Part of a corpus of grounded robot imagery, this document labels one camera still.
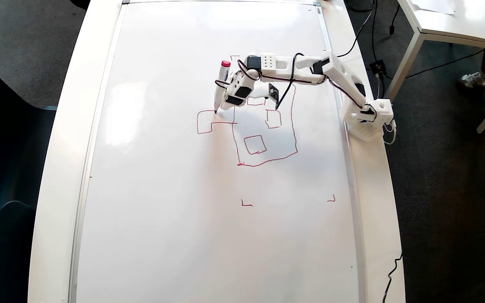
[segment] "robotic arm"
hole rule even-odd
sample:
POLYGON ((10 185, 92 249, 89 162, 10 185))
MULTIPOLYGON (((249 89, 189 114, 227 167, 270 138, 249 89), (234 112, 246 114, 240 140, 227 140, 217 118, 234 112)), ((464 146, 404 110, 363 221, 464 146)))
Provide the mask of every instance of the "robotic arm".
POLYGON ((350 99, 342 104, 341 118, 354 136, 370 142, 383 136, 383 125, 395 124, 392 122, 394 114, 390 100, 377 99, 367 103, 361 79, 330 50, 319 57, 300 53, 294 57, 276 56, 273 53, 261 53, 259 56, 250 54, 237 63, 240 70, 231 74, 227 81, 215 81, 220 87, 215 95, 215 109, 242 107, 248 98, 261 97, 271 98, 278 108, 292 83, 319 85, 328 80, 350 99), (278 98, 278 89, 269 83, 276 81, 289 82, 281 98, 278 98))

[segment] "sneaker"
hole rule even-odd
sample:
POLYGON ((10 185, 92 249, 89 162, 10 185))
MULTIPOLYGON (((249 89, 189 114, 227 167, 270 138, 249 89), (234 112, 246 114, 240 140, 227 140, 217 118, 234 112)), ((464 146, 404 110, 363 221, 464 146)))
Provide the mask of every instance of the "sneaker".
POLYGON ((485 79, 481 73, 466 74, 459 79, 459 83, 467 88, 484 88, 485 79))

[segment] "power adapter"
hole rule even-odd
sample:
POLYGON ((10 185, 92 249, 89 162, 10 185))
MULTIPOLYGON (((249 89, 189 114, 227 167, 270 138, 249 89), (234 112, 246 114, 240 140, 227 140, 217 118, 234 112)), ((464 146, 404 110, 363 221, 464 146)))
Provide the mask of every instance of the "power adapter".
POLYGON ((377 75, 379 73, 384 74, 386 72, 386 67, 384 66, 384 62, 382 59, 377 60, 369 65, 369 68, 371 69, 371 72, 374 75, 377 75))

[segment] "white desk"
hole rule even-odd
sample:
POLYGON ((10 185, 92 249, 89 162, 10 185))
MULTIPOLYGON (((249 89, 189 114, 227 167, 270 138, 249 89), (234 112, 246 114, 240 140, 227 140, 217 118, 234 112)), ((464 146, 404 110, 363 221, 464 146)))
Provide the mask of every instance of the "white desk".
POLYGON ((385 98, 393 100, 425 40, 485 48, 485 0, 450 0, 454 15, 421 10, 410 0, 398 0, 414 35, 385 98))
MULTIPOLYGON (((332 45, 349 48, 354 39, 342 1, 323 2, 332 45)), ((119 14, 119 0, 93 0, 77 39, 48 147, 33 235, 29 302, 66 302, 69 295, 77 206, 82 188, 104 67, 119 14)), ((335 49, 336 53, 345 50, 335 49)), ((358 48, 346 61, 365 74, 358 48)), ((369 81, 364 77, 369 88, 369 81)), ((387 274, 401 252, 392 181, 382 142, 351 138, 352 160, 362 218, 367 302, 380 302, 387 274)), ((394 273, 387 302, 404 302, 402 262, 394 273)))

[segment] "chair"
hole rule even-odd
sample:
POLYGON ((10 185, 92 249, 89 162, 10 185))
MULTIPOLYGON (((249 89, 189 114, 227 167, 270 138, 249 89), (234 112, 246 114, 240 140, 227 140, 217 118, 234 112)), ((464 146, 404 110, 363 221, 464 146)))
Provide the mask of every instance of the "chair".
POLYGON ((91 0, 71 0, 71 2, 79 7, 79 8, 83 8, 84 10, 87 10, 87 8, 89 7, 89 2, 91 2, 91 0))
POLYGON ((36 207, 55 114, 23 101, 0 79, 0 209, 14 200, 36 207))
POLYGON ((0 211, 0 303, 27 302, 35 209, 11 201, 0 211))

